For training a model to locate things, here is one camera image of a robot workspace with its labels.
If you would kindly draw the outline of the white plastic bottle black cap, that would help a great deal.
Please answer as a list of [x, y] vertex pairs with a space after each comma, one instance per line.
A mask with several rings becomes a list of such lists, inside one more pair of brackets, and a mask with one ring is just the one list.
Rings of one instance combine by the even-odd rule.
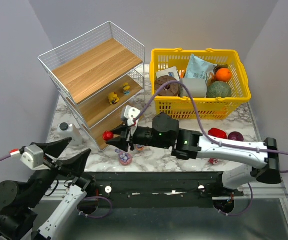
[[69, 145], [80, 146], [83, 143], [83, 138], [78, 129], [72, 123], [62, 122], [57, 125], [56, 132], [63, 138], [71, 138]]

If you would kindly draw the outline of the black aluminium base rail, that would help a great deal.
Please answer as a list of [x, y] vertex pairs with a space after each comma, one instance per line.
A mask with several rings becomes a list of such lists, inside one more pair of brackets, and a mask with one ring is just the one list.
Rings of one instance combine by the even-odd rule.
[[223, 186], [222, 172], [85, 172], [86, 196], [77, 204], [84, 213], [96, 207], [179, 208], [215, 207], [226, 213], [233, 197], [244, 194]]

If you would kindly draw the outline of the yellow blue minion toy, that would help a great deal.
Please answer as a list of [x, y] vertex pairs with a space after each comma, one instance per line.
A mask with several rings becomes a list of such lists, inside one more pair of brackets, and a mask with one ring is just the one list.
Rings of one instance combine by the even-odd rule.
[[124, 95], [128, 95], [129, 93], [130, 93], [130, 86], [128, 85], [127, 82], [125, 82], [125, 83], [123, 84], [123, 94], [124, 94]]

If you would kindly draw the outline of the purple red onion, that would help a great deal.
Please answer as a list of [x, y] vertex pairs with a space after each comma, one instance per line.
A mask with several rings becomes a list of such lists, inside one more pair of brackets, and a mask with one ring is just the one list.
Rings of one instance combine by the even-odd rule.
[[238, 142], [243, 142], [244, 141], [244, 137], [241, 133], [237, 132], [237, 131], [234, 131], [234, 132], [231, 132], [228, 137], [227, 137], [228, 140], [232, 140], [232, 141], [238, 141]]

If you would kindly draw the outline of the red bell pepper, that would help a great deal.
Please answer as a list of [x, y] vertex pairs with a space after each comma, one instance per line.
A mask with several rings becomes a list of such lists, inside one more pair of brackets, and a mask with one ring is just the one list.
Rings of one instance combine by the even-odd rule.
[[220, 138], [220, 139], [227, 139], [227, 134], [225, 131], [220, 130], [218, 128], [211, 128], [208, 131], [208, 135], [216, 137], [216, 138]]

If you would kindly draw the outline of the light blue snack bag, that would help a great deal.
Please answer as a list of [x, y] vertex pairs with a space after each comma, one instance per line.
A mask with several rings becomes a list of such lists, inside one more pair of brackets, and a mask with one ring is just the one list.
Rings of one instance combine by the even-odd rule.
[[215, 64], [204, 61], [194, 54], [191, 54], [184, 77], [189, 79], [203, 79], [207, 81], [209, 73], [213, 72], [215, 67]]

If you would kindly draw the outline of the red strawberry toy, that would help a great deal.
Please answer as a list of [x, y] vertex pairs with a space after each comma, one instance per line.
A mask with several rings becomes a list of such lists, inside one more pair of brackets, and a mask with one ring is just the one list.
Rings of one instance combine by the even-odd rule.
[[106, 142], [114, 137], [114, 134], [111, 131], [105, 131], [102, 134], [102, 139]]

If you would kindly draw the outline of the small purple bunny toy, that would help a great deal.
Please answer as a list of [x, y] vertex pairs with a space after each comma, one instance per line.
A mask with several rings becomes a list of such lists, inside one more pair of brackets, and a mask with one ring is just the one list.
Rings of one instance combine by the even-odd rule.
[[138, 151], [142, 151], [144, 149], [144, 147], [142, 145], [135, 145], [136, 150]]

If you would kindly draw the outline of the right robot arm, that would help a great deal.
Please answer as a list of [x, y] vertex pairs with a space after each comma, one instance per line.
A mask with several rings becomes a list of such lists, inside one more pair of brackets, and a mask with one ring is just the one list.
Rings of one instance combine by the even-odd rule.
[[122, 151], [133, 150], [135, 145], [159, 149], [171, 149], [179, 160], [220, 159], [240, 163], [233, 170], [222, 174], [225, 189], [235, 190], [250, 182], [280, 184], [278, 156], [268, 153], [276, 149], [276, 141], [240, 142], [220, 139], [198, 131], [181, 129], [179, 122], [161, 113], [153, 118], [151, 127], [129, 126], [125, 119], [116, 128], [105, 131], [102, 138], [106, 144]]

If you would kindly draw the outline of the green melon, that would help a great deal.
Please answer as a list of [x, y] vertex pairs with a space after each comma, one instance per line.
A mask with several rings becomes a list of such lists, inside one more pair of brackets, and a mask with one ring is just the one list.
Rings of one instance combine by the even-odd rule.
[[207, 87], [208, 98], [230, 98], [232, 91], [230, 86], [223, 81], [216, 81]]

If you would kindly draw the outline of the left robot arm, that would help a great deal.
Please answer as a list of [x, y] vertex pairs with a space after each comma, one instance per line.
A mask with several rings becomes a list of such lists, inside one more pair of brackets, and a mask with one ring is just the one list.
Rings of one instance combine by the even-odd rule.
[[83, 178], [86, 149], [71, 159], [57, 158], [72, 139], [50, 143], [31, 143], [10, 153], [34, 171], [27, 182], [6, 180], [0, 183], [0, 239], [22, 240], [33, 228], [37, 214], [33, 209], [44, 197], [58, 175], [73, 178], [64, 199], [39, 229], [31, 233], [33, 240], [53, 240], [73, 210], [87, 194], [94, 192], [91, 179]]

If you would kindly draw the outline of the white tissue packet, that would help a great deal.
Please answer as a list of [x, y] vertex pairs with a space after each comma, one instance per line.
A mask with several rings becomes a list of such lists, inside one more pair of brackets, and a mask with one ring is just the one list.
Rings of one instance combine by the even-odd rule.
[[156, 77], [157, 78], [162, 77], [162, 76], [173, 77], [177, 81], [180, 80], [180, 77], [179, 77], [179, 74], [178, 74], [178, 71], [177, 71], [177, 67], [175, 67], [175, 66], [156, 72]]

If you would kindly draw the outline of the pink red figure toy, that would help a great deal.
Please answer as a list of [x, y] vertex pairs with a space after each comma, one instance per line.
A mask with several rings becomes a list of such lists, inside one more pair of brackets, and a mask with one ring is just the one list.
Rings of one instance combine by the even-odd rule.
[[218, 159], [216, 159], [216, 158], [210, 158], [210, 159], [208, 160], [208, 162], [209, 162], [210, 164], [212, 164], [212, 165], [217, 165], [217, 164], [218, 164]]

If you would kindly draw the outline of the orange fruit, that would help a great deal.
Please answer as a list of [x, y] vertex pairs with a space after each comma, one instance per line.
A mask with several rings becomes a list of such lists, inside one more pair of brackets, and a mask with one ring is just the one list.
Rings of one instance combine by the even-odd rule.
[[228, 69], [228, 68], [220, 68], [216, 72], [215, 78], [217, 81], [221, 81], [221, 82], [226, 83], [232, 78], [232, 73], [231, 73], [230, 69]]

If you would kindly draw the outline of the purple bunny toy pink base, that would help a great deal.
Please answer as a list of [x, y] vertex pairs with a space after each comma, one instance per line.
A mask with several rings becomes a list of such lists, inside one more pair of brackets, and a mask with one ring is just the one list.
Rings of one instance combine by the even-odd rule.
[[118, 148], [115, 149], [115, 152], [118, 154], [118, 160], [121, 165], [127, 166], [132, 162], [132, 156], [129, 153], [124, 152]]

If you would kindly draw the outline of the yellow duck toy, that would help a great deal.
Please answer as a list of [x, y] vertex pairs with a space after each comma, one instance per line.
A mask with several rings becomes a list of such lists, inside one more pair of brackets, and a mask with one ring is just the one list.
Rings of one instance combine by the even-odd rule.
[[111, 92], [108, 94], [108, 101], [110, 105], [115, 105], [116, 103], [118, 103], [119, 98], [115, 92]]

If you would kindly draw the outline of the brown chocolate donut cake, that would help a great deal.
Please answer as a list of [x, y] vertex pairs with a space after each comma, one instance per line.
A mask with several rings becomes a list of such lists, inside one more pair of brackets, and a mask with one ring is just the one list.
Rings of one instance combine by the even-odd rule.
[[[155, 90], [158, 90], [163, 84], [171, 82], [171, 81], [177, 81], [172, 76], [160, 76], [155, 80], [154, 87]], [[160, 97], [177, 97], [179, 94], [179, 84], [177, 83], [169, 83], [168, 85], [164, 86], [160, 92], [158, 93], [158, 96]]]

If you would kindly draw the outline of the yellow plastic shopping basket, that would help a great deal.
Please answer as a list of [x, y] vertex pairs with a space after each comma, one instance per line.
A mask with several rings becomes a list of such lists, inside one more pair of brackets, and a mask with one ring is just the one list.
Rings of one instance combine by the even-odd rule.
[[[202, 120], [222, 120], [227, 118], [241, 104], [249, 102], [251, 93], [248, 77], [237, 51], [232, 49], [183, 50], [182, 48], [155, 48], [151, 52], [149, 79], [151, 94], [155, 94], [155, 80], [158, 71], [176, 67], [178, 72], [185, 71], [190, 55], [193, 54], [215, 65], [228, 65], [232, 78], [228, 85], [232, 97], [195, 98], [199, 116]], [[157, 96], [154, 99], [156, 114], [166, 113], [173, 119], [195, 119], [196, 114], [190, 98], [178, 96]]]

